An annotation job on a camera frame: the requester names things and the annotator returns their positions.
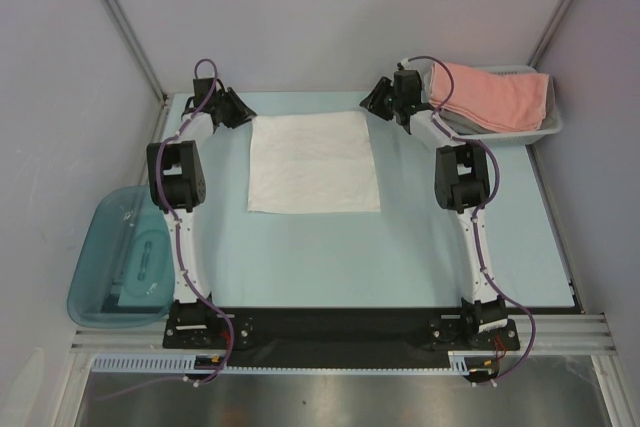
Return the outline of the white towel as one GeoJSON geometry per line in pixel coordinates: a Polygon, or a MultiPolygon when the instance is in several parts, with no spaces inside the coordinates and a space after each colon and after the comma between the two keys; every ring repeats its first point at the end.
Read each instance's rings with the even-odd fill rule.
{"type": "Polygon", "coordinates": [[[255,118],[248,209],[287,215],[380,211],[366,116],[345,111],[255,118]]]}

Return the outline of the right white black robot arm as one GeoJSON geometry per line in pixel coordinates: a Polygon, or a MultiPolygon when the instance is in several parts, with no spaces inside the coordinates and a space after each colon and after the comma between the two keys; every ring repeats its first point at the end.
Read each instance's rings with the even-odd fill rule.
{"type": "Polygon", "coordinates": [[[477,141],[459,139],[423,99],[423,92],[418,71],[398,68],[392,78],[381,78],[360,106],[381,119],[395,120],[434,152],[436,202],[456,220],[468,259],[460,335],[466,345],[481,349],[508,324],[505,298],[495,285],[486,253],[485,207],[495,197],[488,168],[492,157],[477,141]]]}

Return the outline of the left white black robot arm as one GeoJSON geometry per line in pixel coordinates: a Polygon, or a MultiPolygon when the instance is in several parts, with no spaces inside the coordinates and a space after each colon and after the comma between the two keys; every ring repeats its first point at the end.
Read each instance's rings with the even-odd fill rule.
{"type": "Polygon", "coordinates": [[[175,133],[147,146],[148,182],[151,199],[163,212],[169,230],[173,303],[210,307],[211,288],[195,222],[195,210],[207,194],[199,147],[219,126],[238,128],[256,113],[217,77],[196,78],[193,87],[194,95],[187,100],[175,133]]]}

